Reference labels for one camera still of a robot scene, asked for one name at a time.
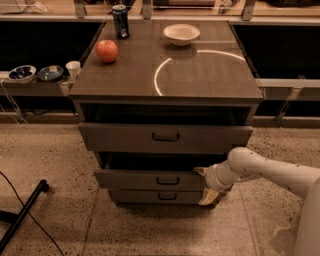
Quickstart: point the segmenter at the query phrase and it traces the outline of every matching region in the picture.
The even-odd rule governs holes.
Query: terrazzo floor
[[[255,128],[248,147],[275,160],[320,167],[320,129]],[[0,170],[27,200],[64,255],[289,256],[302,200],[264,179],[236,184],[215,207],[116,206],[93,175],[98,167],[73,124],[0,124]],[[0,209],[21,208],[0,177]],[[0,237],[8,225],[0,222]],[[61,255],[27,216],[4,256]]]

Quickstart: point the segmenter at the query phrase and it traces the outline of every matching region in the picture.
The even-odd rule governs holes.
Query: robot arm
[[[207,183],[200,202],[203,205],[234,183],[261,177],[305,199],[294,255],[320,255],[320,169],[271,160],[247,148],[234,148],[225,162],[197,167],[195,171]]]

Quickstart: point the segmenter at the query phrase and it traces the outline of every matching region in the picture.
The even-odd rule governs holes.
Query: black can
[[[115,5],[112,7],[112,15],[116,36],[120,39],[126,39],[130,36],[128,25],[128,10],[125,5]]]

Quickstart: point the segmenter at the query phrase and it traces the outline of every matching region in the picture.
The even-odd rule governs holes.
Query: drawer cabinet
[[[69,93],[116,203],[198,204],[206,184],[193,169],[225,161],[252,134],[263,97],[228,22],[183,21],[201,32],[185,47],[163,34],[177,22],[131,20],[127,40],[106,22],[97,41],[114,40],[117,61],[91,52]]]

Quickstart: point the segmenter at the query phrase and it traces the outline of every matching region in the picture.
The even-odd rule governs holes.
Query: cup
[[[71,79],[73,81],[75,81],[78,78],[78,76],[79,76],[79,74],[81,72],[81,64],[80,64],[80,62],[79,61],[70,61],[70,62],[68,62],[66,64],[66,68],[69,71]]]

